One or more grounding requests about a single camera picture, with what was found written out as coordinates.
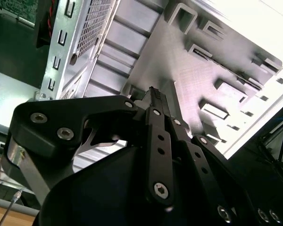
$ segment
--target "green circuit board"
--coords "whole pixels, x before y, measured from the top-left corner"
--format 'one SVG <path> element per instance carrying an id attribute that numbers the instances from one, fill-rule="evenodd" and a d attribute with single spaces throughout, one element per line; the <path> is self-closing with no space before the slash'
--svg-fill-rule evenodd
<path id="1" fill-rule="evenodd" d="M 38 0 L 0 0 L 3 9 L 35 23 Z"/>

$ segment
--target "metal slot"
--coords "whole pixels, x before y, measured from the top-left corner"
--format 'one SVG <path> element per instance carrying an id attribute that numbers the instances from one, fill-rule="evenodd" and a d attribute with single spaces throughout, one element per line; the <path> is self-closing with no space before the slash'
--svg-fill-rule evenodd
<path id="1" fill-rule="evenodd" d="M 228 117 L 228 113 L 220 110 L 219 108 L 209 104 L 209 103 L 204 103 L 202 107 L 200 107 L 202 112 L 205 112 L 206 114 L 220 118 L 222 120 L 225 120 Z"/>
<path id="2" fill-rule="evenodd" d="M 230 126 L 230 125 L 227 125 L 229 128 L 232 128 L 233 130 L 236 130 L 236 131 L 239 131 L 240 128 L 236 127 L 236 126 Z"/>
<path id="3" fill-rule="evenodd" d="M 74 12 L 74 8 L 75 8 L 75 3 L 73 1 L 68 0 L 65 10 L 65 16 L 71 18 Z"/>
<path id="4" fill-rule="evenodd" d="M 268 100 L 268 98 L 267 98 L 266 96 L 262 96 L 262 97 L 260 97 L 260 99 L 261 99 L 261 100 L 264 100 L 264 101 L 267 101 L 267 100 Z"/>
<path id="5" fill-rule="evenodd" d="M 272 75 L 277 74 L 278 71 L 279 71 L 277 68 L 273 67 L 272 65 L 268 64 L 267 62 L 263 62 L 263 64 L 261 64 L 261 68 L 265 69 L 266 71 L 268 71 Z"/>
<path id="6" fill-rule="evenodd" d="M 251 113 L 251 112 L 242 112 L 242 113 L 244 113 L 245 115 L 247 115 L 247 116 L 249 116 L 249 117 L 252 117 L 254 114 L 253 113 Z"/>
<path id="7" fill-rule="evenodd" d="M 48 89 L 53 91 L 53 89 L 55 88 L 55 84 L 56 84 L 56 81 L 53 81 L 52 79 L 49 79 Z"/>
<path id="8" fill-rule="evenodd" d="M 225 37 L 224 30 L 222 27 L 219 27 L 217 24 L 213 23 L 212 21 L 209 21 L 207 19 L 203 19 L 200 27 L 199 27 L 204 33 L 210 35 L 216 40 L 223 40 Z"/>
<path id="9" fill-rule="evenodd" d="M 172 24 L 173 21 L 176 20 L 176 18 L 178 19 L 180 17 L 180 30 L 184 34 L 187 34 L 193 23 L 195 22 L 198 13 L 183 3 L 178 3 L 174 6 L 169 7 L 171 7 L 172 9 L 169 16 L 166 13 L 166 22 L 168 24 Z"/>
<path id="10" fill-rule="evenodd" d="M 199 60 L 208 61 L 213 56 L 196 44 L 191 43 L 190 46 L 191 47 L 187 48 L 188 53 L 198 58 Z"/>
<path id="11" fill-rule="evenodd" d="M 60 62 L 61 62 L 61 59 L 54 56 L 53 61 L 52 61 L 52 68 L 58 70 L 58 68 L 60 66 Z"/>
<path id="12" fill-rule="evenodd" d="M 60 30 L 60 32 L 58 33 L 58 44 L 64 46 L 66 37 L 67 37 L 67 32 L 63 32 L 63 30 Z"/>
<path id="13" fill-rule="evenodd" d="M 277 79 L 277 82 L 280 83 L 280 84 L 283 84 L 283 79 L 279 78 L 279 79 Z"/>
<path id="14" fill-rule="evenodd" d="M 222 139 L 220 138 L 215 127 L 212 127 L 204 122 L 202 123 L 202 126 L 207 137 L 210 137 L 218 142 L 222 142 Z"/>

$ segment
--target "black cable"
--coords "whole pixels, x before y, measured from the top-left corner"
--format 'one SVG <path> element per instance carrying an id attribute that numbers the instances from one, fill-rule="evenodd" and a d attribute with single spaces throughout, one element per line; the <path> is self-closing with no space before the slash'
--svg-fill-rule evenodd
<path id="1" fill-rule="evenodd" d="M 5 218 L 6 218 L 6 216 L 8 215 L 8 212 L 10 211 L 10 209 L 11 209 L 11 207 L 13 206 L 14 203 L 15 203 L 15 202 L 13 202 L 13 201 L 10 202 L 10 205 L 9 205 L 8 209 L 5 211 L 3 217 L 2 217 L 1 220 L 0 220 L 0 226 L 2 226 L 2 224 L 3 224 L 3 222 L 4 222 Z"/>
<path id="2" fill-rule="evenodd" d="M 9 205 L 8 209 L 6 210 L 6 212 L 4 213 L 3 217 L 0 220 L 0 226 L 2 226 L 6 216 L 8 215 L 9 211 L 11 210 L 11 207 L 18 201 L 18 199 L 21 197 L 21 195 L 22 195 L 22 190 L 19 190 L 14 194 L 13 198 L 10 201 L 10 205 Z"/>

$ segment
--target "perforated metal panel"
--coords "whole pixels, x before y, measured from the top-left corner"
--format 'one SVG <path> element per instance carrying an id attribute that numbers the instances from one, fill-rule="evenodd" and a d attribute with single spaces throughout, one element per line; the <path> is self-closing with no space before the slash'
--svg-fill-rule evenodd
<path id="1" fill-rule="evenodd" d="M 97 43 L 98 35 L 105 23 L 105 18 L 109 12 L 110 5 L 111 0 L 91 1 L 81 37 L 77 45 L 79 57 Z"/>

